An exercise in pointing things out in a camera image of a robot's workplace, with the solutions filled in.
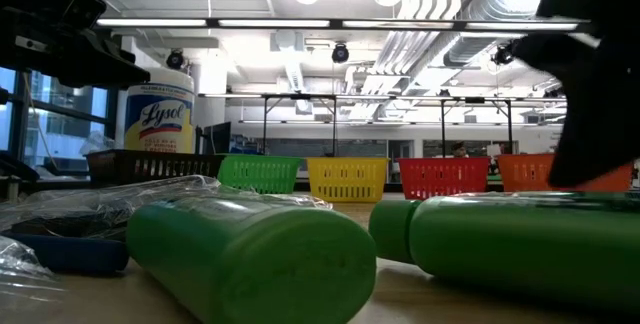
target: green plastic bottle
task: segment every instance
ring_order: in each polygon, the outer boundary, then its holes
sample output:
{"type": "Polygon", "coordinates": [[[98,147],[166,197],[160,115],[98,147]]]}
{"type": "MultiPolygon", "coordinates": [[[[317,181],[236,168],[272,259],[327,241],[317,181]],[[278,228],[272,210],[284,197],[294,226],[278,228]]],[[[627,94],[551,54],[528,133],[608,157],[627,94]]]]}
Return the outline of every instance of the green plastic bottle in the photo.
{"type": "Polygon", "coordinates": [[[378,256],[436,277],[640,314],[640,201],[625,195],[481,194],[382,201],[378,256]]]}
{"type": "Polygon", "coordinates": [[[340,213],[281,204],[157,202],[133,214],[127,246],[204,323],[347,323],[373,291],[373,240],[340,213]]]}

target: dark basket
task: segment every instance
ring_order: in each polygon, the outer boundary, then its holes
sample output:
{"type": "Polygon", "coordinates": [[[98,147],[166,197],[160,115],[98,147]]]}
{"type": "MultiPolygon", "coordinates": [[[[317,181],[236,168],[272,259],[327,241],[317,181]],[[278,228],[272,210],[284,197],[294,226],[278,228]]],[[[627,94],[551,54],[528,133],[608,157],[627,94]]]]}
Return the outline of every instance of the dark basket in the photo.
{"type": "Polygon", "coordinates": [[[87,154],[91,181],[116,185],[194,174],[217,177],[223,159],[222,155],[119,149],[87,154]]]}

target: cable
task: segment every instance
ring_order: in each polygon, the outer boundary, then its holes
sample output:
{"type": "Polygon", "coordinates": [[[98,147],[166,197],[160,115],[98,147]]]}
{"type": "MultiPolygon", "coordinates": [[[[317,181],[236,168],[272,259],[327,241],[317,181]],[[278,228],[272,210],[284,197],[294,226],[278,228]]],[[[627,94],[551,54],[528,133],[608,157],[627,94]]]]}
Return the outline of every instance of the cable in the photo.
{"type": "Polygon", "coordinates": [[[49,160],[51,160],[51,164],[57,170],[58,165],[56,165],[56,161],[53,160],[53,156],[49,151],[49,145],[47,145],[47,139],[44,137],[44,133],[42,132],[42,128],[40,127],[40,121],[38,120],[38,113],[36,112],[36,105],[33,103],[33,98],[31,97],[31,86],[29,85],[29,75],[27,73],[22,73],[24,78],[24,86],[27,88],[27,96],[29,97],[29,103],[31,103],[31,109],[33,109],[33,116],[36,121],[36,126],[38,127],[38,132],[40,132],[40,137],[42,138],[42,142],[44,143],[44,149],[47,151],[47,155],[49,156],[49,160]]]}

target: desk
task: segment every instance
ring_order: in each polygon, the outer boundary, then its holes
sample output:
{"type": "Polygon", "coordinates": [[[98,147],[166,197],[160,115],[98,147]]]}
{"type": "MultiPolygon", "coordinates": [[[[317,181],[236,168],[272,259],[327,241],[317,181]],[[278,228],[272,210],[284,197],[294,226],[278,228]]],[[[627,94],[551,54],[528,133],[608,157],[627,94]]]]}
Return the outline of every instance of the desk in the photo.
{"type": "MultiPolygon", "coordinates": [[[[366,225],[371,204],[336,210],[366,225]]],[[[122,276],[62,276],[64,303],[3,324],[195,324],[197,321],[142,268],[131,262],[122,276]]],[[[415,266],[378,260],[375,292],[349,324],[558,324],[595,323],[577,313],[544,309],[446,286],[415,266]]]]}

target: green basket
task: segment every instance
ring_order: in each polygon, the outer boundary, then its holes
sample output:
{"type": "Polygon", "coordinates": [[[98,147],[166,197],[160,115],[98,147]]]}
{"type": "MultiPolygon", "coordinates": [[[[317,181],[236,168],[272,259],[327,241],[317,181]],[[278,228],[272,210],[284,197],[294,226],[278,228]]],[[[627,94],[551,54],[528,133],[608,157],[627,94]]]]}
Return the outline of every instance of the green basket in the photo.
{"type": "Polygon", "coordinates": [[[260,194],[291,194],[300,158],[227,154],[218,180],[237,189],[253,189],[260,194]]]}

